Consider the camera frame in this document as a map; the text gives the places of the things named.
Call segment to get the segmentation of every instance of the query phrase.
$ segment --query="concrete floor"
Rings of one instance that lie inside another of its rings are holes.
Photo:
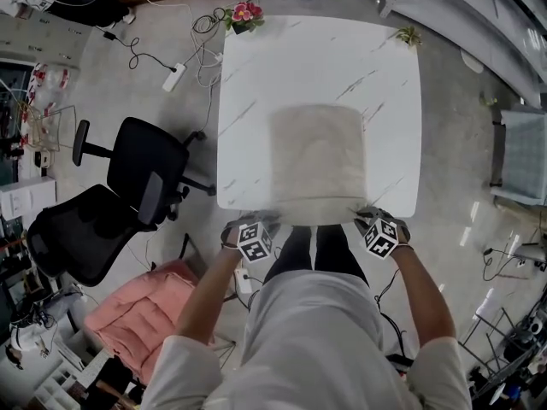
[[[188,3],[195,17],[209,14],[215,7],[238,0],[177,0]],[[389,26],[405,26],[409,21],[396,15],[387,20],[378,16],[376,0],[261,0],[267,15],[324,15],[368,21]],[[183,62],[193,52],[189,31],[191,18],[187,8],[143,5],[136,8],[137,19],[130,26],[117,26],[115,32],[125,41],[140,37],[138,51],[147,51],[165,62]],[[516,321],[538,299],[546,277],[527,264],[521,269],[509,265],[504,273],[525,278],[482,278],[482,251],[488,247],[502,249],[513,233],[521,241],[529,240],[536,226],[518,221],[492,204],[488,190],[494,131],[492,113],[479,103],[479,93],[497,95],[500,103],[510,104],[514,94],[487,69],[473,73],[462,62],[455,45],[419,26],[423,45],[419,48],[423,111],[421,180],[415,216],[408,220],[416,251],[443,294],[454,315],[459,337],[465,337],[473,324],[473,315],[488,296],[483,314],[492,319],[501,306]],[[212,51],[222,51],[224,30],[208,43]],[[129,51],[116,42],[109,42],[95,30],[81,62],[79,82],[71,96],[79,119],[91,122],[88,141],[105,147],[114,145],[116,133],[127,116],[139,117],[183,138],[205,122],[209,101],[208,90],[200,87],[194,74],[197,61],[189,62],[189,71],[171,93],[162,91],[168,71],[151,59],[142,57],[136,70],[127,62]],[[218,68],[202,71],[203,80],[215,76]],[[216,129],[218,121],[219,87],[213,90],[213,104],[205,131],[209,139],[191,148],[190,169],[206,182],[216,176]],[[64,129],[62,138],[70,142],[72,129]],[[70,150],[57,154],[53,174],[58,181],[60,201],[79,194],[96,183],[105,183],[108,161],[87,156],[81,167],[71,162]],[[124,248],[104,281],[88,293],[101,301],[127,280],[145,272],[147,261],[162,263],[179,253],[185,232],[189,232],[205,262],[211,262],[219,248],[219,234],[227,221],[236,219],[237,211],[218,208],[214,198],[193,190],[180,207],[176,222],[167,221],[157,234],[141,233]],[[377,261],[360,249],[359,237],[352,225],[344,227],[350,246],[364,272],[373,293],[378,294],[389,282],[396,267],[392,261]],[[275,239],[282,245],[288,227]],[[148,254],[145,257],[146,244]],[[495,272],[497,264],[487,270]],[[250,274],[263,278],[272,262],[263,261],[250,269]],[[93,309],[89,301],[76,312],[81,323],[86,310]],[[406,294],[400,277],[382,299],[383,311],[406,330],[404,335],[409,352],[417,350],[415,329],[409,313]],[[241,343],[245,309],[229,302],[222,310],[219,330]],[[509,324],[500,324],[507,329]],[[488,355],[485,329],[479,328],[469,342],[479,354]],[[392,328],[385,323],[388,349],[395,348]],[[474,364],[462,354],[466,367]],[[238,366],[236,350],[226,369]]]

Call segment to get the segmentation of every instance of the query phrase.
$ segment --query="white power strip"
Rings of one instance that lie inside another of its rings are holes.
[[[177,71],[174,73],[171,72],[168,75],[168,78],[163,83],[162,88],[167,92],[171,92],[173,90],[173,88],[179,83],[180,78],[186,71],[186,66],[184,64],[177,64],[174,67],[177,69]]]
[[[249,277],[249,271],[247,269],[236,269],[236,279],[238,280],[238,287],[241,293],[252,293],[253,288],[250,285],[250,279],[244,278],[244,275]]]

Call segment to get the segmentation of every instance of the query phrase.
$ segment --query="pink cushion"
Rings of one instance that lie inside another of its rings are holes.
[[[183,260],[171,261],[122,285],[85,318],[85,325],[147,384],[163,340],[173,334],[196,284]]]

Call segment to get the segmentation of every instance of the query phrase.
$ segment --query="black office chair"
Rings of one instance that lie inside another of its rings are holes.
[[[123,121],[112,151],[87,143],[89,122],[79,123],[73,161],[84,153],[110,158],[107,184],[95,185],[75,198],[43,210],[31,224],[26,241],[38,268],[50,278],[68,272],[87,286],[99,284],[126,243],[139,231],[154,231],[173,205],[182,202],[186,184],[216,194],[214,185],[185,178],[188,146],[203,140],[193,132],[183,143],[145,121]]]

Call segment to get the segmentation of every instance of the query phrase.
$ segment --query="pink flower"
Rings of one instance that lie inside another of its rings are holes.
[[[236,7],[233,9],[232,20],[249,21],[251,18],[253,18],[253,14],[247,8],[247,3],[236,4]]]
[[[248,7],[254,17],[262,17],[263,11],[260,6],[256,6],[254,3],[249,3]]]

